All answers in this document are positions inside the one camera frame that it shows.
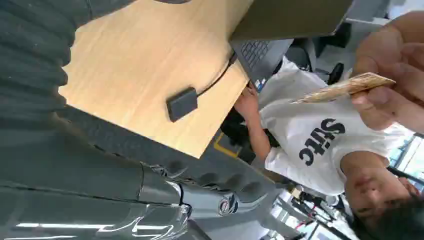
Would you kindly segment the person's left hand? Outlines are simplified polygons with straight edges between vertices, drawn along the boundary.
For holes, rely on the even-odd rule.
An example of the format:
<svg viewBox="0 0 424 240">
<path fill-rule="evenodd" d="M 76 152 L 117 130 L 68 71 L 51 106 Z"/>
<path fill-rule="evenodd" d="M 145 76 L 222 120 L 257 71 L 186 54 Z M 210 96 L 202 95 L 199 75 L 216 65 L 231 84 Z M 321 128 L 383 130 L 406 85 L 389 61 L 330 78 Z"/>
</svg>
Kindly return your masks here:
<svg viewBox="0 0 424 240">
<path fill-rule="evenodd" d="M 247 122 L 260 118 L 258 92 L 251 82 L 241 92 L 234 108 Z"/>
</svg>

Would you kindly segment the person's right hand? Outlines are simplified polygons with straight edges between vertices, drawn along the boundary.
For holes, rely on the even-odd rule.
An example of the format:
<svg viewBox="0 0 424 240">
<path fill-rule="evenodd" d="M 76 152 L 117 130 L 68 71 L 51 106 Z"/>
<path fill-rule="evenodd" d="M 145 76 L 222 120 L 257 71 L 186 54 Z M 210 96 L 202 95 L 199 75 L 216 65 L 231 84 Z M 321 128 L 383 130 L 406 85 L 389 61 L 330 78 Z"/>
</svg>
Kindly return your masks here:
<svg viewBox="0 0 424 240">
<path fill-rule="evenodd" d="M 353 74 L 375 73 L 396 83 L 351 97 L 370 129 L 399 123 L 424 132 L 424 12 L 411 11 L 390 21 L 362 41 Z"/>
</svg>

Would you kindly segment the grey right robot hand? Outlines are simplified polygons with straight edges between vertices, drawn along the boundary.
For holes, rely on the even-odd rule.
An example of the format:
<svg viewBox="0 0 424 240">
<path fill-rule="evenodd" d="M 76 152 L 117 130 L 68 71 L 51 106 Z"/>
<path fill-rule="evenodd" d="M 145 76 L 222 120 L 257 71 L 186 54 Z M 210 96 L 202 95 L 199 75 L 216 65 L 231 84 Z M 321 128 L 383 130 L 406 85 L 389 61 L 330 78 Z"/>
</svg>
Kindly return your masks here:
<svg viewBox="0 0 424 240">
<path fill-rule="evenodd" d="M 244 163 L 152 165 L 105 152 L 53 112 L 0 109 L 3 240 L 194 240 L 261 214 L 275 187 Z"/>
</svg>

